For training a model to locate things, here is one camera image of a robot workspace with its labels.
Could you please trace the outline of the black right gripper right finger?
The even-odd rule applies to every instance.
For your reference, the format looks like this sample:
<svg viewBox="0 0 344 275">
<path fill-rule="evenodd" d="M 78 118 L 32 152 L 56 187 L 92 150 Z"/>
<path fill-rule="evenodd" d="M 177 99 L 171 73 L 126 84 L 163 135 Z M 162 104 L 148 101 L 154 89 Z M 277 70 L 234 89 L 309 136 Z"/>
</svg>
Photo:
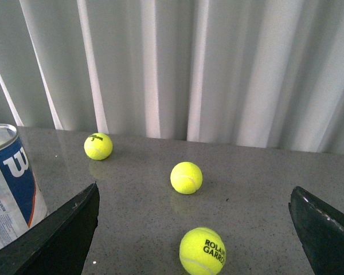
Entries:
<svg viewBox="0 0 344 275">
<path fill-rule="evenodd" d="M 300 186 L 288 208 L 313 272 L 344 274 L 344 213 Z"/>
</svg>

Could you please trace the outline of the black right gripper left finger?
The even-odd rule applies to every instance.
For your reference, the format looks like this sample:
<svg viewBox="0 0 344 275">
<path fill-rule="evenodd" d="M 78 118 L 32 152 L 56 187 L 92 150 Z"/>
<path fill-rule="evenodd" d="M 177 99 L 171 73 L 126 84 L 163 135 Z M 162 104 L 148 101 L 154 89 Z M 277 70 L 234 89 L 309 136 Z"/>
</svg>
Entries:
<svg viewBox="0 0 344 275">
<path fill-rule="evenodd" d="M 0 250 L 0 274 L 81 274 L 98 226 L 96 183 Z"/>
</svg>

